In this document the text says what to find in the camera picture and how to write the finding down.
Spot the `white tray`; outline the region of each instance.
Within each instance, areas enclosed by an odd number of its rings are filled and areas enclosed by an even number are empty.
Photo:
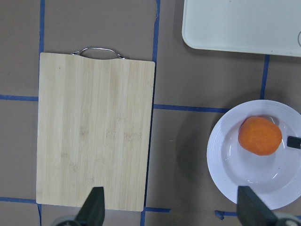
[[[300,0],[185,0],[191,48],[301,57]]]

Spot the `orange fruit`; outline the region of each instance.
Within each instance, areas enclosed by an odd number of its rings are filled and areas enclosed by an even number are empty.
[[[240,145],[257,155],[273,154],[278,149],[281,140],[282,133],[277,125],[255,116],[244,121],[238,134]]]

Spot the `metal handle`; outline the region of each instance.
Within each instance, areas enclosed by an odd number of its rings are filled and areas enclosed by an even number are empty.
[[[109,49],[109,48],[97,48],[97,47],[87,47],[87,48],[83,48],[82,50],[80,51],[76,51],[76,52],[73,52],[71,53],[72,55],[81,55],[84,51],[86,51],[87,49],[97,49],[97,50],[106,50],[106,51],[110,51],[110,52],[113,52],[116,56],[118,56],[120,59],[127,59],[126,57],[120,55],[119,53],[116,53],[114,50],[112,49]]]

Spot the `white plate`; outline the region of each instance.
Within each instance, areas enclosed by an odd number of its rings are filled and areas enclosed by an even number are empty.
[[[301,57],[300,0],[185,0],[182,37],[196,49]]]
[[[275,153],[258,156],[243,149],[238,129],[250,116],[273,119],[282,132]],[[237,203],[238,186],[250,186],[271,209],[278,209],[301,195],[301,150],[286,146],[288,136],[301,137],[301,115],[279,102],[254,100],[240,104],[217,122],[207,146],[207,163],[219,190]]]

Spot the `wood grain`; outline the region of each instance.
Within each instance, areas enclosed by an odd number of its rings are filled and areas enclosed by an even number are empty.
[[[37,203],[142,211],[154,62],[41,53]]]

